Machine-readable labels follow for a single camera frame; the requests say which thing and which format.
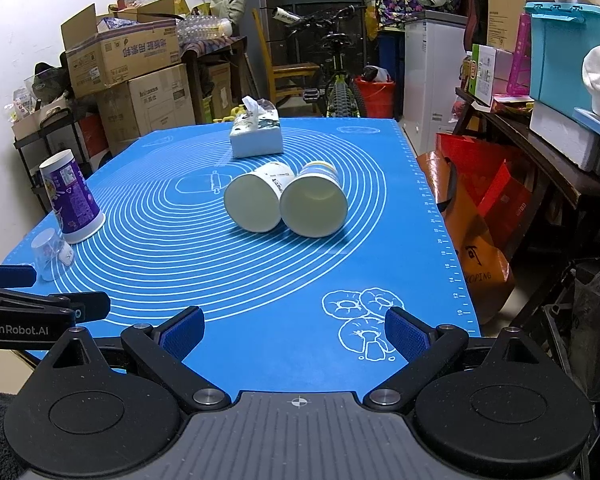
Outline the teal plastic storage bin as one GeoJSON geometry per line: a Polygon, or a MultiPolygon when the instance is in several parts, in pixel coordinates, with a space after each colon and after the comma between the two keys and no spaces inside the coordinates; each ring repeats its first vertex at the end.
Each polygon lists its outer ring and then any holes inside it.
{"type": "Polygon", "coordinates": [[[530,96],[567,117],[577,107],[588,110],[581,70],[600,46],[600,6],[529,2],[524,10],[531,18],[530,96]]]}

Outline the black bicycle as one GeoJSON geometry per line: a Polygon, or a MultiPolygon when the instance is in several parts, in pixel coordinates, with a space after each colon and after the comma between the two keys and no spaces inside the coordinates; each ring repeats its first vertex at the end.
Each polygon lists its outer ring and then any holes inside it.
{"type": "Polygon", "coordinates": [[[313,106],[324,117],[365,117],[366,108],[361,93],[356,88],[355,72],[350,58],[356,53],[358,40],[342,30],[342,25],[359,18],[364,6],[348,4],[339,9],[318,10],[298,15],[280,6],[258,9],[267,13],[286,28],[289,39],[309,40],[309,61],[318,72],[306,84],[302,96],[297,96],[313,106]]]}

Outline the black metal shelf rack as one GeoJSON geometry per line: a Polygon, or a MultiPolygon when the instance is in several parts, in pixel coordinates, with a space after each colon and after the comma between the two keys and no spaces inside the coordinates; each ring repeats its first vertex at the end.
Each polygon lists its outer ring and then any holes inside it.
{"type": "Polygon", "coordinates": [[[70,148],[73,146],[76,148],[76,161],[79,168],[83,171],[85,177],[91,177],[93,174],[91,159],[88,157],[83,142],[79,122],[73,111],[68,108],[57,112],[47,125],[38,127],[22,139],[14,141],[14,148],[28,177],[30,190],[38,201],[43,214],[50,212],[50,201],[47,198],[45,185],[40,176],[40,163],[53,154],[62,151],[62,148],[53,147],[53,140],[58,132],[63,133],[67,129],[72,134],[73,142],[70,143],[70,148]]]}

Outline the white chest freezer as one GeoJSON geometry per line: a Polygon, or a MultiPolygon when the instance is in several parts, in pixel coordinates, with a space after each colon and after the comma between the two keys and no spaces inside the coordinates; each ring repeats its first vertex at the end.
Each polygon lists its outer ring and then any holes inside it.
{"type": "Polygon", "coordinates": [[[422,11],[405,25],[404,91],[400,124],[416,154],[436,147],[439,133],[449,133],[455,88],[460,84],[464,16],[422,11]]]}

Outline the white styrofoam box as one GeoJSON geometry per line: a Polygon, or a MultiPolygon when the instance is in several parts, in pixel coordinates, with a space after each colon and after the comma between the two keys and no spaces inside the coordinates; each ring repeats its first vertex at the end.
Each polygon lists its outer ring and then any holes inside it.
{"type": "Polygon", "coordinates": [[[600,157],[600,137],[573,119],[535,101],[530,129],[583,171],[593,171],[600,157]]]}

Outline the large cardboard box lower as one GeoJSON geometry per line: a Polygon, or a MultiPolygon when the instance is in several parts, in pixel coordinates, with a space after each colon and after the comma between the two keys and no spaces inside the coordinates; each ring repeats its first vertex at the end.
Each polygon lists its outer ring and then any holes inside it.
{"type": "Polygon", "coordinates": [[[148,133],[196,124],[184,64],[117,84],[95,99],[114,156],[148,133]]]}

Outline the green white carton box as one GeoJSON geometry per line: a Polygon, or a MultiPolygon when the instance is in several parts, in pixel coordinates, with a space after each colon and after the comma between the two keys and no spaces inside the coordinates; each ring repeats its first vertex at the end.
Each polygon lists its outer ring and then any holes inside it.
{"type": "Polygon", "coordinates": [[[512,52],[473,44],[468,92],[478,101],[491,106],[494,96],[506,93],[512,63],[512,52]]]}

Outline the orange shopping bag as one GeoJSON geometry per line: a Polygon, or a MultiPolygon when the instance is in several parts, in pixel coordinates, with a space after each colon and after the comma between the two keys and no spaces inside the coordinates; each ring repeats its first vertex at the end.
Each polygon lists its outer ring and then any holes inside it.
{"type": "Polygon", "coordinates": [[[478,321],[488,324],[515,288],[513,271],[495,246],[455,165],[439,152],[422,154],[417,162],[451,237],[478,321]]]}

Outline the white paper cup lying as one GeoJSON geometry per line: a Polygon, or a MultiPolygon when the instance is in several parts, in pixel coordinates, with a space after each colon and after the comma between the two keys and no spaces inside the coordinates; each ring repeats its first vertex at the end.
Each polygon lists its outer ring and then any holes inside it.
{"type": "Polygon", "coordinates": [[[224,192],[224,206],[242,229],[265,233],[280,222],[279,202],[294,178],[294,170],[282,162],[268,162],[235,178],[224,192]]]}
{"type": "Polygon", "coordinates": [[[294,234],[311,238],[335,234],[348,214],[337,169],[324,160],[308,162],[283,190],[279,210],[294,234]]]}

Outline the pack of water bottles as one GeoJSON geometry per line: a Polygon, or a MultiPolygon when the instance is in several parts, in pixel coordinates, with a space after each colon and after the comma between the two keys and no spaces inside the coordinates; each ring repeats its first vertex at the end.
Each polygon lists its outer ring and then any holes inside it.
{"type": "Polygon", "coordinates": [[[176,31],[180,44],[189,44],[198,40],[230,37],[233,35],[233,25],[228,18],[189,14],[178,19],[176,31]]]}

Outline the red paper bag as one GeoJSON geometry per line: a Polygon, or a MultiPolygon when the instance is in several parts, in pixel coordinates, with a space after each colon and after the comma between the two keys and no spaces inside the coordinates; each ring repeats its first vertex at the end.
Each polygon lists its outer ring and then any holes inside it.
{"type": "Polygon", "coordinates": [[[494,245],[512,256],[538,209],[530,160],[513,145],[449,133],[437,135],[436,148],[454,162],[494,245]]]}

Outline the small clear plastic cup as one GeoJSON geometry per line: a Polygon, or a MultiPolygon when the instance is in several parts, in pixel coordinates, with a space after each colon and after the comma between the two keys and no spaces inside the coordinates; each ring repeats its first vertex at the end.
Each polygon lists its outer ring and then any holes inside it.
{"type": "Polygon", "coordinates": [[[64,274],[74,261],[74,251],[61,232],[48,228],[31,242],[34,267],[38,278],[51,282],[64,274]]]}

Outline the large cardboard box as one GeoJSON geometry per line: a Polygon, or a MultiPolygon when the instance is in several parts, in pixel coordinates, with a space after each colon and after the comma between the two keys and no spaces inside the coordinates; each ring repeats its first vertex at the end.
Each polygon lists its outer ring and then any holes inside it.
{"type": "Polygon", "coordinates": [[[180,62],[174,18],[143,22],[98,16],[91,4],[61,25],[68,72],[78,98],[180,62]]]}
{"type": "Polygon", "coordinates": [[[114,156],[148,133],[196,124],[184,64],[117,84],[95,99],[114,156]]]}

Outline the red plastic bucket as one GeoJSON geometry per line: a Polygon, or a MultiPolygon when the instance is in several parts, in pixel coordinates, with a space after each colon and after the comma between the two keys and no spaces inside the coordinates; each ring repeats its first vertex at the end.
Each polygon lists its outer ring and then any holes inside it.
{"type": "Polygon", "coordinates": [[[358,77],[355,84],[363,98],[367,117],[393,118],[394,81],[366,81],[358,77]]]}

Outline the dark wooden side table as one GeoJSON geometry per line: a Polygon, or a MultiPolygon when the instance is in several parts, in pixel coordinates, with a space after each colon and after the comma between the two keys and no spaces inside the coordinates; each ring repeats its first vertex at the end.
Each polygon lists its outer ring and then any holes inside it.
{"type": "Polygon", "coordinates": [[[499,136],[504,136],[509,143],[519,148],[573,209],[582,209],[585,203],[600,202],[600,177],[594,177],[579,169],[526,124],[499,114],[485,112],[483,106],[462,88],[456,88],[455,94],[465,102],[467,107],[460,115],[454,134],[463,134],[471,118],[479,117],[490,128],[496,130],[499,136]]]}

